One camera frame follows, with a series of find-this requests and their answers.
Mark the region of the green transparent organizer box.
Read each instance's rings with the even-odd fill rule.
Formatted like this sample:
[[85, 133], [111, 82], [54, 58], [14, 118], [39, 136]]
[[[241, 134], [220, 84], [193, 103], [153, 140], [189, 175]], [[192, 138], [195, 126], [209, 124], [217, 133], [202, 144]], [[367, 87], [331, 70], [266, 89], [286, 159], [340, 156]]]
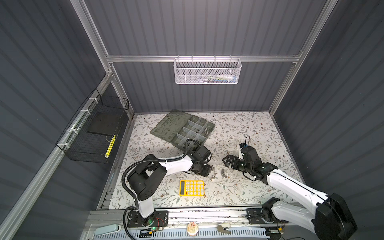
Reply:
[[204, 118], [172, 110], [150, 133], [182, 151], [195, 151], [206, 142], [215, 126]]

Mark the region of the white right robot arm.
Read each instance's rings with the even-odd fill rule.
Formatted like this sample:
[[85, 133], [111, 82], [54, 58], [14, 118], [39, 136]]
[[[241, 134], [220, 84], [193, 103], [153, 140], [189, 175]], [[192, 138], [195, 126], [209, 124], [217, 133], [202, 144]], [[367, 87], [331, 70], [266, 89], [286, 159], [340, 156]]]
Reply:
[[246, 179], [261, 181], [300, 204], [294, 206], [272, 197], [262, 205], [258, 214], [248, 214], [249, 220], [256, 217], [267, 224], [287, 221], [311, 231], [320, 240], [348, 240], [358, 230], [343, 197], [315, 190], [291, 178], [277, 166], [262, 162], [257, 151], [247, 144], [240, 144], [239, 155], [227, 155], [223, 163], [227, 168], [240, 171]]

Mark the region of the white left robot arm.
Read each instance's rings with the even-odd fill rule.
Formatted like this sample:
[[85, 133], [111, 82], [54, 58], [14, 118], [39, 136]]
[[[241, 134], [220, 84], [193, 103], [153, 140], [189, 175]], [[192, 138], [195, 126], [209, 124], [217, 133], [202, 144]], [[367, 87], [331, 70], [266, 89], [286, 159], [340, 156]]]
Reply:
[[153, 194], [165, 177], [181, 172], [207, 177], [212, 170], [211, 158], [211, 151], [204, 146], [172, 158], [157, 158], [151, 154], [124, 171], [122, 186], [134, 199], [139, 215], [148, 219], [155, 214]]

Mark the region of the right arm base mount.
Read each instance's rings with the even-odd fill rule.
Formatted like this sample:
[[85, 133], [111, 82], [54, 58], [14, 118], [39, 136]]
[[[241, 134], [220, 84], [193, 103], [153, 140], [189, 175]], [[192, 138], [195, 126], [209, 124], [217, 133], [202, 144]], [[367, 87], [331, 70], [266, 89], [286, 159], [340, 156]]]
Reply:
[[278, 219], [268, 208], [246, 209], [246, 219], [250, 224], [286, 224], [288, 221]]

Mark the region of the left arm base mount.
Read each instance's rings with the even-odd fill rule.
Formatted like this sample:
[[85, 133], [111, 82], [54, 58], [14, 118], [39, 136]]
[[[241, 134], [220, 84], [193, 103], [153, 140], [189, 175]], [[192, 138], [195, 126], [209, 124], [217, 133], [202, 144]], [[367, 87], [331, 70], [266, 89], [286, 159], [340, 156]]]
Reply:
[[137, 211], [130, 211], [127, 215], [128, 228], [140, 227], [166, 227], [168, 225], [169, 212], [155, 210], [149, 217], [143, 218]]

